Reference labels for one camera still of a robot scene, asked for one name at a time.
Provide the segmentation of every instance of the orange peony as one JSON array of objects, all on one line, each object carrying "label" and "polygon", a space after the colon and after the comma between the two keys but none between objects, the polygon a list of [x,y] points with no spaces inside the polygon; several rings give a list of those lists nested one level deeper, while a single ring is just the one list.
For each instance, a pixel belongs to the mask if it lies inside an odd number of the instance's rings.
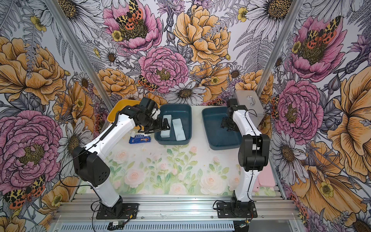
[{"label": "orange peony", "polygon": [[341,102],[333,101],[344,112],[342,121],[327,137],[339,151],[345,171],[366,182],[371,176],[371,67],[342,81],[340,89]]},{"label": "orange peony", "polygon": [[173,33],[182,41],[181,46],[189,45],[193,50],[193,62],[215,65],[228,54],[230,32],[226,29],[216,32],[212,36],[205,34],[218,22],[219,17],[210,15],[202,6],[192,6],[192,15],[189,17],[182,12],[177,17]]},{"label": "orange peony", "polygon": [[[361,203],[362,198],[350,190],[353,187],[348,178],[340,175],[343,166],[339,156],[326,143],[315,141],[311,141],[307,156],[304,168],[309,174],[309,180],[306,183],[299,180],[299,184],[291,186],[292,190],[306,207],[316,213],[320,214],[325,209],[326,220],[331,221],[340,216],[342,211],[348,211],[349,218],[345,225],[350,226],[356,220],[355,213],[361,210],[365,212],[367,205]],[[354,185],[357,190],[360,189],[359,185]]]},{"label": "orange peony", "polygon": [[28,46],[22,39],[14,38],[10,42],[0,36],[0,93],[12,94],[9,101],[18,99],[23,91],[33,93],[41,99],[41,104],[47,105],[56,94],[66,90],[65,71],[47,48],[37,45],[36,63],[29,79],[25,50]]},{"label": "orange peony", "polygon": [[[236,84],[236,90],[256,90],[257,85],[262,77],[263,70],[259,70],[257,72],[250,72],[246,73],[241,77],[243,82],[239,82]],[[269,98],[273,95],[273,75],[272,73],[269,75],[267,83],[264,85],[262,94],[260,95],[260,100],[267,104],[269,102]]]},{"label": "orange peony", "polygon": [[[101,69],[98,71],[98,77],[109,96],[118,94],[121,97],[125,97],[127,94],[137,92],[137,86],[134,84],[135,80],[118,69]],[[95,95],[99,95],[95,87],[93,91]]]},{"label": "orange peony", "polygon": [[229,69],[229,66],[222,68],[218,65],[212,68],[206,63],[194,66],[189,72],[192,79],[201,79],[198,86],[206,87],[206,92],[203,93],[205,95],[204,102],[217,98],[222,92],[222,88],[227,89],[227,80],[232,79]]},{"label": "orange peony", "polygon": [[53,105],[54,119],[63,122],[70,121],[75,126],[78,119],[81,118],[81,120],[85,120],[85,126],[93,131],[95,116],[92,100],[83,92],[77,81],[73,87],[69,87],[68,94],[58,95]]}]

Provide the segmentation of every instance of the green leaf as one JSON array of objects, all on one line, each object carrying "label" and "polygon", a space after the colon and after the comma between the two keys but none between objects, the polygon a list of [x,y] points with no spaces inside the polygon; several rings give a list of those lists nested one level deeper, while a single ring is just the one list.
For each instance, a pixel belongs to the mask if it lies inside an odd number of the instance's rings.
[{"label": "green leaf", "polygon": [[198,180],[194,180],[194,181],[192,181],[191,186],[195,186],[195,185],[197,185],[197,182],[198,182]]},{"label": "green leaf", "polygon": [[229,172],[229,167],[225,167],[225,168],[223,168],[223,174],[226,174],[226,173],[228,173]]},{"label": "green leaf", "polygon": [[214,165],[209,164],[209,168],[211,169],[211,171],[215,171]]},{"label": "green leaf", "polygon": [[135,161],[131,162],[131,163],[128,165],[128,169],[131,168],[132,166],[134,166],[134,163],[135,163]]},{"label": "green leaf", "polygon": [[202,169],[199,169],[199,170],[198,170],[197,175],[198,175],[199,177],[202,177],[202,175],[203,175],[203,173],[202,173]]},{"label": "green leaf", "polygon": [[171,177],[171,175],[170,175],[170,173],[168,173],[168,174],[166,175],[165,182],[169,182],[170,177]]}]

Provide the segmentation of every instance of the floral wallpaper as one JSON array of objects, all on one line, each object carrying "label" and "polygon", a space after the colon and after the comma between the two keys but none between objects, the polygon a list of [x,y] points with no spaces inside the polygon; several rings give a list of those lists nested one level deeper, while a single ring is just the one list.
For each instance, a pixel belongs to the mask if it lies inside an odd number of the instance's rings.
[{"label": "floral wallpaper", "polygon": [[79,182],[71,151],[108,110],[42,1],[0,5],[0,231],[45,232]]},{"label": "floral wallpaper", "polygon": [[307,231],[371,231],[371,2],[306,1],[260,125]]}]

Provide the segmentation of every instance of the wire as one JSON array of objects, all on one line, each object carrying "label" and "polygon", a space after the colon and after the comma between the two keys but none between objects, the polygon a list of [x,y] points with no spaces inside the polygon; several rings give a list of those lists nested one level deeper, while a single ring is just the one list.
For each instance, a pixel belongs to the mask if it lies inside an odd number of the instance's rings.
[{"label": "wire", "polygon": [[93,203],[90,205],[90,209],[93,211],[93,215],[92,215],[92,227],[93,227],[93,231],[94,231],[94,232],[95,232],[94,225],[93,225],[94,213],[97,211],[96,209],[97,209],[97,207],[100,205],[100,204],[97,205],[97,206],[95,207],[95,209],[93,210],[93,204],[94,204],[95,202],[93,202]]}]

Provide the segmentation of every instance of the pink peony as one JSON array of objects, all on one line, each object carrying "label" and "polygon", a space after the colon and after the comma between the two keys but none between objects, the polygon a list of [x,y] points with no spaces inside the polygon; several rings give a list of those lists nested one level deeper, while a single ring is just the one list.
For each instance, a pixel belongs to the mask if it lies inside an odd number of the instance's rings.
[{"label": "pink peony", "polygon": [[168,48],[152,48],[138,62],[142,76],[149,83],[158,85],[158,92],[167,93],[169,88],[187,81],[188,67],[185,59]]},{"label": "pink peony", "polygon": [[324,116],[319,97],[316,86],[309,81],[288,81],[279,95],[277,131],[289,134],[298,145],[308,143],[321,127]]},{"label": "pink peony", "polygon": [[132,30],[127,30],[116,22],[118,17],[129,12],[129,4],[126,4],[126,7],[120,5],[118,9],[114,7],[103,9],[104,25],[108,26],[106,32],[112,35],[112,42],[118,43],[118,52],[122,55],[126,55],[127,52],[146,51],[161,43],[162,23],[160,17],[155,18],[148,5],[143,7],[139,1],[137,3],[143,13],[143,20],[139,20],[135,25],[138,29],[134,27]]},{"label": "pink peony", "polygon": [[310,30],[318,32],[330,23],[318,22],[317,18],[309,17],[303,26],[299,29],[299,34],[294,38],[292,53],[285,63],[286,69],[292,73],[297,73],[303,79],[310,79],[313,82],[319,82],[329,75],[332,70],[341,62],[344,52],[340,52],[347,31],[341,31],[343,20],[340,19],[336,35],[328,44],[317,42],[316,47],[309,49],[307,47],[307,33]]},{"label": "pink peony", "polygon": [[26,110],[0,119],[0,191],[25,189],[45,176],[51,181],[60,168],[56,163],[62,130],[38,111]]}]

